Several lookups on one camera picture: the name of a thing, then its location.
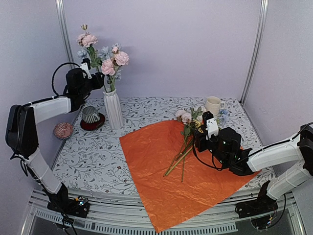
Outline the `small blue flower stem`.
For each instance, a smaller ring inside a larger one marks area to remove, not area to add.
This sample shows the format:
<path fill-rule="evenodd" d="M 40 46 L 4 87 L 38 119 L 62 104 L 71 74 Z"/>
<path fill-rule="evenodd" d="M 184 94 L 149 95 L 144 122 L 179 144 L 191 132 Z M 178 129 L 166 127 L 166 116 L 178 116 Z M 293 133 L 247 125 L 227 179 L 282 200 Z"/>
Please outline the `small blue flower stem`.
<path fill-rule="evenodd" d="M 226 125 L 226 123 L 229 120 L 229 111 L 227 109 L 221 109 L 219 113 L 219 121 L 223 125 Z"/>

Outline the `pink rose flower stem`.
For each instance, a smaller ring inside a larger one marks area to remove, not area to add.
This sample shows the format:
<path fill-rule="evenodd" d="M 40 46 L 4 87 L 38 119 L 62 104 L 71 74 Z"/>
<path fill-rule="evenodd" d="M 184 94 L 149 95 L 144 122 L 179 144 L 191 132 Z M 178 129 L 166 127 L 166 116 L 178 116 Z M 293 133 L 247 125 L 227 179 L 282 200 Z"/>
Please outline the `pink rose flower stem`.
<path fill-rule="evenodd" d="M 130 62 L 129 55 L 121 50 L 120 44 L 114 44 L 108 48 L 107 58 L 102 63 L 101 72 L 105 75 L 106 82 L 109 85 L 107 92 L 115 90 L 116 80 L 121 78 L 121 67 L 126 66 Z"/>

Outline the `blue hydrangea flower stem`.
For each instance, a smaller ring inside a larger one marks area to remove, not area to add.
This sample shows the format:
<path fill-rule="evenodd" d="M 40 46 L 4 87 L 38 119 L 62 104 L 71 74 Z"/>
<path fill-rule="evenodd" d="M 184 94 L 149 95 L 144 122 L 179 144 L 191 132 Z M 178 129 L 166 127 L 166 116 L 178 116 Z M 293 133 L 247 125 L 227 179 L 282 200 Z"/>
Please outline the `blue hydrangea flower stem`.
<path fill-rule="evenodd" d="M 99 72 L 104 80 L 105 92 L 113 92 L 115 90 L 115 82 L 121 79 L 121 67 L 115 60 L 115 55 L 119 52 L 119 44 L 112 47 L 102 47 L 100 52 L 94 48 L 81 47 L 77 56 L 80 59 L 89 59 L 90 67 Z"/>

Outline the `white ribbed ceramic vase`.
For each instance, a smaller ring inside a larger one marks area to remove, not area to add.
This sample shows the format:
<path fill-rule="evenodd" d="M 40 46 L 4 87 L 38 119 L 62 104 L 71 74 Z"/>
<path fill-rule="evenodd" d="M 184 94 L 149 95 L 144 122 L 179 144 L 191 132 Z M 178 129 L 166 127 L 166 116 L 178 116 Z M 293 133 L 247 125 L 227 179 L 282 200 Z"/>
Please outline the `white ribbed ceramic vase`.
<path fill-rule="evenodd" d="M 124 125 L 119 96 L 116 90 L 112 92 L 103 92 L 104 103 L 111 129 L 118 130 Z"/>

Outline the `orange tissue paper sheet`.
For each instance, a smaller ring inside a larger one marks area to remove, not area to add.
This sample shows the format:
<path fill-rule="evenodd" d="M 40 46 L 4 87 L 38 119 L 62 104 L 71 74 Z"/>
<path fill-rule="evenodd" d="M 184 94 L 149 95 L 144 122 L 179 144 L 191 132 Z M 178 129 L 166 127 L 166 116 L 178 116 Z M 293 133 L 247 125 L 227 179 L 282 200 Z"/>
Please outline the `orange tissue paper sheet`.
<path fill-rule="evenodd" d="M 131 177 L 156 232 L 174 227 L 228 198 L 253 179 L 228 170 L 217 171 L 201 164 L 194 154 L 163 176 L 178 153 L 183 125 L 176 120 L 145 126 L 120 138 Z M 211 162 L 208 151 L 197 154 Z"/>

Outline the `yellow small flower sprig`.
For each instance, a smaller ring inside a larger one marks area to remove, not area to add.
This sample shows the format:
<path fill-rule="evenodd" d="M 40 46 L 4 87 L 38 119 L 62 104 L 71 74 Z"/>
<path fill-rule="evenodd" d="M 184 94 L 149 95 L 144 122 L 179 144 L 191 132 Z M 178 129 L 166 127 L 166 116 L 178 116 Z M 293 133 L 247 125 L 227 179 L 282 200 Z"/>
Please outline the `yellow small flower sprig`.
<path fill-rule="evenodd" d="M 184 129 L 182 131 L 183 135 L 183 145 L 181 148 L 180 155 L 183 156 L 182 159 L 182 171 L 181 171 L 181 182 L 183 182 L 184 179 L 184 169 L 185 169 L 185 159 L 187 154 L 190 152 L 190 149 L 193 146 L 193 138 L 196 133 L 196 131 L 199 130 L 201 126 L 201 123 L 197 121 L 196 119 L 193 119 L 191 121 L 187 121 L 184 124 Z"/>

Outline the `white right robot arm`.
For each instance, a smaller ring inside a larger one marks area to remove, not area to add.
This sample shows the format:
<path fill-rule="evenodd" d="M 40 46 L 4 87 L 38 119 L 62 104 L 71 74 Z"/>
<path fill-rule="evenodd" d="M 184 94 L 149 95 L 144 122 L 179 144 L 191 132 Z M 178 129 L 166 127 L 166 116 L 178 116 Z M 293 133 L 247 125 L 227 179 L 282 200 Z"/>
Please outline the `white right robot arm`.
<path fill-rule="evenodd" d="M 283 194 L 313 177 L 312 123 L 302 125 L 294 136 L 257 150 L 242 150 L 241 135 L 234 129 L 214 130 L 208 123 L 194 133 L 192 145 L 194 155 L 208 150 L 212 158 L 221 163 L 220 167 L 211 164 L 210 168 L 217 171 L 227 169 L 237 176 L 252 175 L 269 166 L 295 162 L 278 178 L 262 185 L 258 198 L 253 202 L 256 213 L 264 213 Z"/>

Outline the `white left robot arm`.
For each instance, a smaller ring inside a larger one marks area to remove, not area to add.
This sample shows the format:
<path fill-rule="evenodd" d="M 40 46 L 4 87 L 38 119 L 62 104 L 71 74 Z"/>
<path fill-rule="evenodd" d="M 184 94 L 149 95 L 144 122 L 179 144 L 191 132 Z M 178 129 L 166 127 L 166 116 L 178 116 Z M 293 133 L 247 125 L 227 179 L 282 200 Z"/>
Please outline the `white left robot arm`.
<path fill-rule="evenodd" d="M 19 158 L 27 173 L 50 194 L 61 190 L 61 181 L 53 174 L 39 149 L 37 125 L 59 115 L 77 111 L 93 90 L 104 85 L 103 75 L 90 74 L 75 68 L 66 74 L 67 85 L 63 94 L 13 105 L 10 108 L 5 141 L 12 149 L 12 158 Z"/>

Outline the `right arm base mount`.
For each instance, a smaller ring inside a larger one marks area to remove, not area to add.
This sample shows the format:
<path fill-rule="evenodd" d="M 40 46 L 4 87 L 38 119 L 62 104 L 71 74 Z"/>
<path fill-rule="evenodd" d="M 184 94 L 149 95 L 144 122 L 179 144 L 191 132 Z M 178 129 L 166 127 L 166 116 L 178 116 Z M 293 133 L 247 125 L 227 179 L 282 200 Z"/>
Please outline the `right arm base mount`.
<path fill-rule="evenodd" d="M 271 226 L 278 209 L 277 200 L 267 196 L 269 183 L 270 181 L 267 181 L 262 185 L 256 199 L 237 203 L 235 206 L 235 212 L 238 214 L 239 218 L 273 212 L 273 215 L 269 215 L 266 218 L 256 218 L 252 220 L 252 225 L 258 230 L 268 229 Z"/>

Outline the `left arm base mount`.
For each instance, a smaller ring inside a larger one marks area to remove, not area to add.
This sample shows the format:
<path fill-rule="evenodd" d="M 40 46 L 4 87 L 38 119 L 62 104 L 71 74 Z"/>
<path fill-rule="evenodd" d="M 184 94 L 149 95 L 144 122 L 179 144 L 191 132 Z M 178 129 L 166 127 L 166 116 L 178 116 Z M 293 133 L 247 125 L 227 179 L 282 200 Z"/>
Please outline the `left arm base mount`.
<path fill-rule="evenodd" d="M 63 183 L 61 183 L 61 188 L 56 194 L 48 191 L 45 193 L 49 198 L 47 206 L 49 210 L 80 218 L 87 218 L 90 208 L 90 203 L 87 198 L 78 196 L 75 199 L 70 199 L 68 197 L 68 188 Z"/>

